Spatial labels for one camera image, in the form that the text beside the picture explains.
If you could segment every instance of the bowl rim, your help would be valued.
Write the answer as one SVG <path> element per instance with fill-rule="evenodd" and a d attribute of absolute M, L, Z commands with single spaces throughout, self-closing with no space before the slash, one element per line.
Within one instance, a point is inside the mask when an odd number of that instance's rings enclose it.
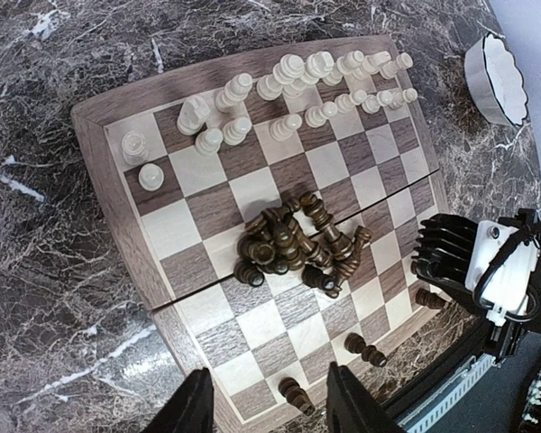
<path fill-rule="evenodd" d="M 499 100 L 497 98 L 497 95 L 495 94 L 495 87 L 493 86 L 493 82 L 491 80 L 491 75 L 489 75 L 489 72 L 488 72 L 488 69 L 487 69 L 487 55 L 485 53 L 485 42 L 487 41 L 487 38 L 489 36 L 492 36 L 493 38 L 498 39 L 503 43 L 503 47 L 505 48 L 505 51 L 508 52 L 511 55 L 511 58 L 513 59 L 513 67 L 517 70 L 517 72 L 521 76 L 521 90 L 523 91 L 523 94 L 525 95 L 526 100 L 525 100 L 525 104 L 524 104 L 524 106 L 525 106 L 525 116 L 521 117 L 521 123 L 520 124 L 516 124 L 511 119 L 509 119 L 509 117 L 507 116 L 507 114 L 505 113 L 505 110 L 503 109 L 503 107 L 501 105 L 501 102 L 499 102 Z M 492 92 L 492 94 L 493 94 L 493 96 L 495 98 L 495 101 L 497 102 L 497 105 L 499 106 L 499 110 L 505 116 L 505 118 L 507 119 L 509 124 L 511 124 L 513 126 L 517 126 L 517 127 L 523 125 L 525 123 L 525 120 L 529 116 L 529 112 L 527 110 L 527 104 L 529 102 L 529 95 L 525 91 L 525 77 L 523 77 L 523 72 L 521 72 L 521 69 L 519 69 L 517 67 L 517 60 L 515 59 L 515 55 L 510 51 L 509 46 L 507 45 L 505 40 L 503 38 L 499 37 L 497 34 L 495 34 L 493 32 L 487 32 L 487 34 L 485 36 L 483 36 L 482 42 L 481 42 L 481 54 L 482 54 L 482 57 L 483 57 L 483 67 L 485 68 L 485 75 L 487 76 L 487 79 L 489 80 L 489 86 L 491 87 L 491 92 Z"/>

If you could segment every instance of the brown chess piece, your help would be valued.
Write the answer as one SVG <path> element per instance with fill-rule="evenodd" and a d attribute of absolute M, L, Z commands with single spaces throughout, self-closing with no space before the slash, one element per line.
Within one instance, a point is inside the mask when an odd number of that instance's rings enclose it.
<path fill-rule="evenodd" d="M 268 242 L 259 241 L 252 236 L 243 236 L 238 241 L 238 253 L 257 264 L 269 264 L 274 260 L 276 251 Z"/>
<path fill-rule="evenodd" d="M 321 268 L 333 266 L 333 255 L 319 242 L 309 239 L 295 217 L 287 216 L 285 223 L 297 239 L 300 249 L 303 250 L 309 262 L 315 263 Z"/>
<path fill-rule="evenodd" d="M 345 281 L 351 278 L 361 266 L 362 249 L 372 239 L 371 230 L 358 226 L 354 231 L 353 252 L 346 259 L 335 263 L 335 283 L 341 287 Z"/>
<path fill-rule="evenodd" d="M 268 221 L 263 215 L 258 215 L 244 226 L 244 230 L 255 239 L 264 242 L 271 242 L 272 235 L 268 226 Z"/>
<path fill-rule="evenodd" d="M 417 295 L 415 295 L 415 302 L 428 309 L 443 309 L 446 305 L 446 301 L 443 298 L 426 289 L 418 290 Z"/>
<path fill-rule="evenodd" d="M 330 291 L 335 289 L 335 279 L 330 275 L 322 272 L 311 264 L 305 265 L 303 271 L 303 283 L 308 287 L 317 288 L 324 291 Z"/>
<path fill-rule="evenodd" d="M 241 260 L 234 266 L 234 277 L 251 287 L 261 287 L 264 283 L 264 275 L 256 266 L 245 260 Z"/>
<path fill-rule="evenodd" d="M 264 273 L 276 273 L 277 275 L 284 275 L 289 271 L 289 262 L 282 257 L 275 257 L 271 263 L 259 265 L 259 269 Z"/>
<path fill-rule="evenodd" d="M 344 340 L 344 348 L 352 354 L 360 354 L 365 363 L 371 363 L 375 367 L 387 365 L 387 357 L 374 345 L 367 345 L 364 338 L 354 332 Z"/>
<path fill-rule="evenodd" d="M 289 269 L 291 271 L 302 269 L 306 257 L 289 228 L 284 223 L 277 222 L 273 227 L 272 237 L 277 253 L 289 263 Z"/>
<path fill-rule="evenodd" d="M 308 398 L 308 394 L 303 390 L 297 381 L 292 377 L 287 377 L 280 381 L 279 392 L 287 403 L 294 406 L 305 415 L 310 416 L 315 411 L 315 405 Z"/>
<path fill-rule="evenodd" d="M 269 222 L 283 221 L 288 214 L 294 214 L 300 210 L 300 202 L 296 198 L 287 198 L 280 207 L 267 207 L 261 214 Z"/>
<path fill-rule="evenodd" d="M 300 205 L 305 215 L 313 220 L 316 230 L 324 235 L 336 261 L 341 262 L 353 253 L 353 242 L 335 227 L 334 218 L 326 212 L 323 200 L 306 192 L 300 197 Z"/>

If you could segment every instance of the wooden chessboard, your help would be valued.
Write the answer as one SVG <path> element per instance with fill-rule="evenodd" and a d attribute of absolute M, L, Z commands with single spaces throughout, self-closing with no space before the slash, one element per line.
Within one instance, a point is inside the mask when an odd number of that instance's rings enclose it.
<path fill-rule="evenodd" d="M 323 127 L 305 124 L 286 142 L 274 142 L 270 122 L 362 88 L 368 93 L 410 88 L 408 73 L 345 78 L 322 83 L 302 97 L 267 102 L 255 90 L 229 114 L 213 115 L 220 127 L 238 115 L 251 118 L 244 143 L 204 157 L 193 137 L 176 128 L 186 97 L 199 94 L 214 109 L 217 91 L 241 72 L 255 79 L 280 57 L 327 50 L 398 55 L 387 36 L 312 41 L 251 51 L 176 69 L 132 83 L 75 106 L 73 120 L 88 170 L 133 280 L 185 373 L 209 367 L 215 379 L 216 422 L 224 432 L 266 431 L 297 415 L 277 392 L 285 375 L 324 399 L 328 363 L 365 365 L 344 351 L 349 332 L 389 352 L 416 332 L 433 312 L 419 309 L 422 284 L 408 271 L 422 219 L 447 211 L 445 191 L 418 102 L 366 115 L 360 108 Z M 162 167 L 155 192 L 138 184 L 138 170 L 122 159 L 120 144 L 139 131 Z M 352 235 L 361 224 L 374 237 L 360 270 L 329 299 L 301 283 L 299 273 L 269 276 L 251 289 L 231 277 L 244 222 L 281 198 L 314 191 Z M 314 229 L 296 215 L 303 229 Z"/>

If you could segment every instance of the gray marble surface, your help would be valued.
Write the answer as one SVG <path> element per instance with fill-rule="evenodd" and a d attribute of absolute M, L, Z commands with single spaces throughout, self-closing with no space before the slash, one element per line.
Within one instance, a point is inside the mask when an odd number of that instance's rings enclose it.
<path fill-rule="evenodd" d="M 139 431 L 182 380 L 96 202 L 74 104 L 225 54 L 388 33 L 415 58 L 452 210 L 541 208 L 530 125 L 487 124 L 464 85 L 463 55 L 488 30 L 486 0 L 0 0 L 0 433 Z M 445 341 L 423 350 L 425 336 L 467 321 L 448 310 L 397 365 L 424 367 Z M 407 378 L 377 377 L 378 393 Z"/>

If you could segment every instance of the chessboard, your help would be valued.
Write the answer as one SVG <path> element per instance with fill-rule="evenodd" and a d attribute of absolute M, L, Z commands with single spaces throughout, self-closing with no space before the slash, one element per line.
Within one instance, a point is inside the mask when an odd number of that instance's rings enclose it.
<path fill-rule="evenodd" d="M 330 361 L 355 373 L 366 364 L 344 350 L 349 332 L 390 352 L 435 313 L 420 308 L 425 287 L 410 273 L 410 255 L 423 219 L 446 212 L 443 179 L 417 101 L 367 115 L 360 107 L 324 126 L 306 124 L 275 142 L 271 122 L 301 114 L 338 95 L 363 89 L 411 88 L 408 73 L 395 79 L 345 77 L 317 83 L 296 99 L 261 99 L 253 90 L 229 113 L 215 110 L 215 95 L 236 74 L 257 80 L 288 53 L 317 51 L 334 58 L 348 51 L 399 53 L 387 36 L 312 41 L 250 51 L 176 69 L 93 97 L 73 109 L 88 171 L 126 266 L 184 373 L 207 366 L 215 383 L 215 420 L 224 432 L 267 431 L 297 411 L 278 394 L 286 375 L 319 402 L 326 396 Z M 185 100 L 202 96 L 213 107 L 206 126 L 248 116 L 243 143 L 223 144 L 215 155 L 196 152 L 181 134 Z M 121 141 L 146 137 L 163 186 L 143 189 L 140 167 L 123 159 Z M 300 274 L 268 275 L 250 288 L 232 277 L 244 223 L 287 197 L 316 193 L 339 229 L 373 232 L 362 265 L 337 299 L 301 283 Z M 302 213 L 303 230 L 314 227 Z"/>

